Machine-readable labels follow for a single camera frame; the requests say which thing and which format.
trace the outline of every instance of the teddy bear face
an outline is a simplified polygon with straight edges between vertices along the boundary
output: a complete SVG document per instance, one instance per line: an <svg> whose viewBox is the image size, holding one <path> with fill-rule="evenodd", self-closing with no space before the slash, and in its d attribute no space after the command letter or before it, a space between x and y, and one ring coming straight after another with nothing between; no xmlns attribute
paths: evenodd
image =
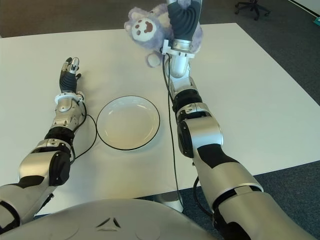
<svg viewBox="0 0 320 240"><path fill-rule="evenodd" d="M147 42L152 39L156 31L156 24L147 17L137 20L131 28L133 39L140 42Z"/></svg>

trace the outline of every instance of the black joint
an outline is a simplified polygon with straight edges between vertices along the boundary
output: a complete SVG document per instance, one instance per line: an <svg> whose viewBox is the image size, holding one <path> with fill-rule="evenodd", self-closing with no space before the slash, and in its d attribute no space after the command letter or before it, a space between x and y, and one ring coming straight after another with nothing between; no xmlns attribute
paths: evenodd
<svg viewBox="0 0 320 240"><path fill-rule="evenodd" d="M168 5L168 13L175 39L192 41L200 17L201 4L191 1L187 9L182 9L178 2Z"/></svg>
<svg viewBox="0 0 320 240"><path fill-rule="evenodd" d="M188 104L194 104L194 103L202 103L202 99L195 89L186 89L181 92L179 92L173 100L173 111L175 114L178 113L178 111L188 105Z"/></svg>
<svg viewBox="0 0 320 240"><path fill-rule="evenodd" d="M178 143L179 149L183 155L188 158L194 157L194 151L192 146L192 139L188 125L185 121L177 123L177 132L178 132Z"/></svg>
<svg viewBox="0 0 320 240"><path fill-rule="evenodd" d="M212 169L224 163L238 163L238 161L227 156L222 151L220 144L204 145L199 147L197 150L202 161L204 161Z"/></svg>
<svg viewBox="0 0 320 240"><path fill-rule="evenodd" d="M45 153L45 152L53 152L53 151L62 151L67 154L70 154L70 149L62 142L60 142L58 146L46 146L46 147L36 148L31 153L35 154L35 153Z"/></svg>
<svg viewBox="0 0 320 240"><path fill-rule="evenodd" d="M11 206L10 204L8 204L7 202L0 201L0 206L7 209L11 213L12 217L14 218L14 220L12 222L10 222L7 226L0 226L0 235L1 235L3 233L6 233L12 229L19 227L20 226L20 216L19 216L18 212L15 210L15 208L13 206Z"/></svg>
<svg viewBox="0 0 320 240"><path fill-rule="evenodd" d="M216 211L218 209L219 205L221 203L223 203L225 200L227 200L235 195L237 195L236 191L234 189L230 189L229 191L226 191L223 194L221 194L220 196L218 196L212 204L213 211Z"/></svg>
<svg viewBox="0 0 320 240"><path fill-rule="evenodd" d="M246 231L236 222L227 223L219 209L213 213L213 225L225 240L251 240Z"/></svg>
<svg viewBox="0 0 320 240"><path fill-rule="evenodd" d="M40 185L44 179L45 178L43 176L39 176L39 175L24 176L19 180L18 183L14 183L10 185L18 186L22 189L25 189L28 187Z"/></svg>
<svg viewBox="0 0 320 240"><path fill-rule="evenodd" d="M69 179L70 155L58 151L51 159L49 166L49 186L61 186Z"/></svg>
<svg viewBox="0 0 320 240"><path fill-rule="evenodd" d="M75 133L70 130L69 128L63 127L63 126L56 126L49 130L49 132L46 134L44 139L59 139L66 143L68 143L70 146L72 146L72 142L75 138Z"/></svg>

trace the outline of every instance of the white plate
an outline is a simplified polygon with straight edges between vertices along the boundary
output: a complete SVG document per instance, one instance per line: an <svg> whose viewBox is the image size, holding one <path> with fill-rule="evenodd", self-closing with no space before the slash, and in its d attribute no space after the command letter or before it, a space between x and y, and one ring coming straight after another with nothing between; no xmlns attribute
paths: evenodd
<svg viewBox="0 0 320 240"><path fill-rule="evenodd" d="M146 145L157 134L159 125L157 108L139 96L123 96L112 100L97 118L101 140L119 150L133 150Z"/></svg>

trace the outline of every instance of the black cable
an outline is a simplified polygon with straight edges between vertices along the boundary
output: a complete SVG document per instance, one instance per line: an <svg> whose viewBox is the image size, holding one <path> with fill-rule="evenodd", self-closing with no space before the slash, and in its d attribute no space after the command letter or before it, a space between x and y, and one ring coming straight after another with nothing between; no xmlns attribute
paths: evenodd
<svg viewBox="0 0 320 240"><path fill-rule="evenodd" d="M174 178L175 178L175 186L176 186L176 193L178 195L178 199L179 202L181 204L181 206L183 207L184 204L182 203L182 199L180 197L180 193L179 193L179 186L178 186L178 178L177 178L177 169L176 169L176 154L175 154L175 142L174 142L174 135L172 132L172 124L171 124L171 109L170 109L170 99L173 102L173 98L172 95L170 93L170 55L167 53L168 55L168 82L167 82L167 78L166 78L166 73L165 73L165 55L163 56L162 59L162 71L163 71L163 77L164 77L164 82L166 85L166 89L168 91L168 113L169 113L169 126L170 126L170 134L171 134L171 143L172 143L172 152L173 152L173 169L174 169Z"/></svg>
<svg viewBox="0 0 320 240"><path fill-rule="evenodd" d="M90 117L90 118L92 119L92 121L93 121L93 123L94 123L94 127L95 127L95 137L94 137L94 141L93 141L93 143L91 144L91 146L90 146L86 151L84 151L83 153L81 153L80 155L78 155L77 157L76 157L76 153L75 153L74 146L73 146L73 145L71 146L71 152L72 152L72 155L73 155L73 159L72 159L72 161L70 162L70 164L73 164L77 158L79 158L79 157L81 157L82 155L86 154L86 153L94 146L94 144L95 144L95 142L96 142L96 140L97 140L98 128L97 128L96 121L94 120L94 118L93 118L91 115L89 115L89 114L87 113L87 107L86 107L86 105L85 105L84 102L82 102L82 105L83 105L83 108L84 108L84 114L82 113L82 115L84 116L84 119L83 119L83 121L74 129L74 132L75 132L82 124L85 123L85 121L86 121L86 119L87 119L87 116L88 116L88 117Z"/></svg>
<svg viewBox="0 0 320 240"><path fill-rule="evenodd" d="M96 140L97 140L98 128L97 128L96 121L94 120L94 118L93 118L91 115L87 114L87 116L88 116L89 118L91 118L92 121L93 121L93 123L94 123L94 127L95 127L95 137L94 137L94 141L93 141L93 143L91 144L91 146L90 146L87 150L85 150L83 153L81 153L80 155L78 155L74 160L76 160L77 158L80 158L82 155L86 154L86 153L95 145Z"/></svg>
<svg viewBox="0 0 320 240"><path fill-rule="evenodd" d="M168 57L169 57L169 65L168 65L168 76L169 76L169 81L170 81L170 55L167 53ZM166 58L166 55L163 55L163 58L162 58L162 73L163 73L163 78L164 78L164 82L165 82L165 86L166 86L166 89L168 91L168 94L170 96L170 99L171 99L171 102L174 102L174 99L171 95L171 92L170 92L170 88L169 88L169 84L167 82L167 77L166 77L166 70L165 70L165 58Z"/></svg>
<svg viewBox="0 0 320 240"><path fill-rule="evenodd" d="M199 177L197 176L195 181L194 181L194 184L193 184L193 198L196 202L196 204L198 205L198 207L202 210L202 212L204 212L206 215L208 215L211 219L213 219L213 214L209 211L207 211L202 205L201 203L199 202L199 199L197 197L197 184L199 182Z"/></svg>
<svg viewBox="0 0 320 240"><path fill-rule="evenodd" d="M78 126L75 127L75 129L73 130L74 133L78 130L78 128L81 127L82 124L85 123L85 121L86 121L86 119L87 119L87 107L86 107L86 105L85 105L84 102L82 102L82 106L83 106L83 108L84 108L84 114L82 113L82 116L84 116L84 119L83 119L83 121L82 121Z"/></svg>

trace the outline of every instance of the office chair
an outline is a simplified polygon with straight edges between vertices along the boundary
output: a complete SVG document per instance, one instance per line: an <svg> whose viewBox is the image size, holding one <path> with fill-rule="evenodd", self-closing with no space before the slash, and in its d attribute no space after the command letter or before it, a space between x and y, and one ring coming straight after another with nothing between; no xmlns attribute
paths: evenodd
<svg viewBox="0 0 320 240"><path fill-rule="evenodd" d="M270 14L270 10L268 10L268 9L266 9L264 6L261 6L261 5L259 5L258 4L258 0L250 0L249 2L242 2L242 1L240 1L240 2L238 2L236 5L235 5L235 7L236 7L236 10L235 10L235 14L238 14L239 13L239 11L240 10L242 10L242 9L250 9L250 11L255 11L256 12L256 17L254 18L254 20L258 20L259 19L259 17L260 17L260 11L259 11L259 9L261 9L261 10L263 10L263 11L265 11L266 13L264 14L266 17L267 16L269 16L269 14Z"/></svg>

